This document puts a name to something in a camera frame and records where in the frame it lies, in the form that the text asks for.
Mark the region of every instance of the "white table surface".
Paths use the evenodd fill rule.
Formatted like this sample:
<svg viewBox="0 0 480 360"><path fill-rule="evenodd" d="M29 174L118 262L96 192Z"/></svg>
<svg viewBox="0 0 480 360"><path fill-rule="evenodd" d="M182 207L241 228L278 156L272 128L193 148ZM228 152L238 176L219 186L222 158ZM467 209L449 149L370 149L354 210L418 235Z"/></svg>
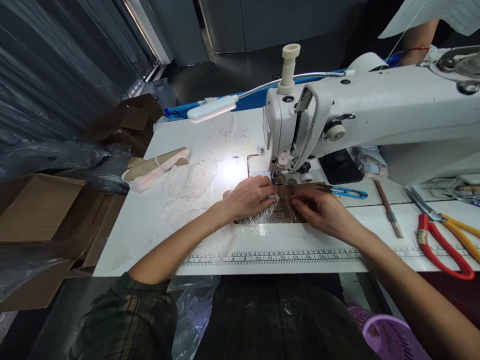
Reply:
<svg viewBox="0 0 480 360"><path fill-rule="evenodd" d="M234 112L234 127L232 142L224 162L220 165L218 175L213 182L211 200L222 198L223 192L229 186L235 186L247 177L247 156L256 154L257 148L264 146L262 131L262 109L252 109ZM230 114L224 114L210 121L229 119ZM174 149L188 147L190 163L199 160L199 152L203 140L209 135L209 122L192 124L188 120L163 123L153 135L145 154L145 159L164 154ZM312 160L310 173L315 181L324 181L322 169L317 160ZM416 271L438 271L419 251L416 245L415 230L418 225L419 210L410 203L402 187L388 179L381 181L393 211L400 223L405 239L397 239L391 224L385 216L385 208L378 195L373 181L364 179L361 182L348 184L348 188L368 193L368 198L358 200L342 196L340 200L349 211L367 228L378 234L383 241L392 247L407 264ZM162 177L148 191L129 192L118 215L110 237L105 245L93 276L120 276L154 246L165 239L170 232L159 223L160 211L165 199L164 178ZM428 192L420 190L426 200L433 198ZM458 219L473 227L478 226L480 208L460 201L436 201L431 206L439 212ZM225 262L212 265L208 259L214 254L205 254L202 258L189 258L180 267L178 275L205 274L270 274L270 273L337 273L366 271L359 255L340 241L326 236L307 224L262 224L252 229L236 225L237 241L231 249ZM457 240L443 226L440 231L453 245L461 249ZM477 247L480 240L469 236ZM438 246L433 239L431 247ZM439 249L435 252L447 266L457 269L455 263ZM480 270L477 264L465 250L460 251L474 270ZM300 257L301 263L288 265L275 261L265 261L268 257L278 256ZM329 258L315 262L319 257Z"/></svg>

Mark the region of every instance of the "purple basket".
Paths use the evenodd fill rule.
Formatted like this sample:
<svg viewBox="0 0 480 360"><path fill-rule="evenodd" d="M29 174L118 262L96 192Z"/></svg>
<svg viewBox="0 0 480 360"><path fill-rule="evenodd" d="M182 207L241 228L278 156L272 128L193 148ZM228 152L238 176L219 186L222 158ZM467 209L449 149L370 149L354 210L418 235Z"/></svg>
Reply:
<svg viewBox="0 0 480 360"><path fill-rule="evenodd" d="M383 360L430 360L410 327L396 317L349 306L367 344Z"/></svg>

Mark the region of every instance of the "white paper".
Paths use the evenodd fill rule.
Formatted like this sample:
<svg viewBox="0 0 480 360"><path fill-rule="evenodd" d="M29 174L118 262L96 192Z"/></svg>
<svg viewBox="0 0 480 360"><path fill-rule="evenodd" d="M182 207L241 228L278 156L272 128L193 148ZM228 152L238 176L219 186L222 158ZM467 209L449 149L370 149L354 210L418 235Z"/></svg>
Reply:
<svg viewBox="0 0 480 360"><path fill-rule="evenodd" d="M378 38L389 38L437 19L469 36L480 28L480 0L405 0Z"/></svg>

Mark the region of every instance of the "grey curtain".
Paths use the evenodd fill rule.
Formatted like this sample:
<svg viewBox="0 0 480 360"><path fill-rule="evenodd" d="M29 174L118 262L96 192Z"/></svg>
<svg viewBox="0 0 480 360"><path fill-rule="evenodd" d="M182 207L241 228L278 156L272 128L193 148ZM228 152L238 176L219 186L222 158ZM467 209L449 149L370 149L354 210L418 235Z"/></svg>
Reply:
<svg viewBox="0 0 480 360"><path fill-rule="evenodd" d="M75 139L156 61L123 0L0 0L0 147Z"/></svg>

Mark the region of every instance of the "hand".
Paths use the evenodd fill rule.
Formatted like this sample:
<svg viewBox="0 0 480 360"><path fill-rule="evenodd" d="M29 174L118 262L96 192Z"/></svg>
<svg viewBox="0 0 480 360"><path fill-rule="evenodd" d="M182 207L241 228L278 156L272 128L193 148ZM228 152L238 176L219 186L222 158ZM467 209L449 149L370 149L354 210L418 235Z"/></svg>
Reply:
<svg viewBox="0 0 480 360"><path fill-rule="evenodd" d="M263 209L277 202L268 195L276 194L270 179L266 176L249 177L238 183L235 189L225 191L223 200L219 201L222 210L227 214L229 222L257 215Z"/></svg>
<svg viewBox="0 0 480 360"><path fill-rule="evenodd" d="M307 188L295 193L291 203L313 228L353 247L358 247L361 239L373 234L335 195Z"/></svg>

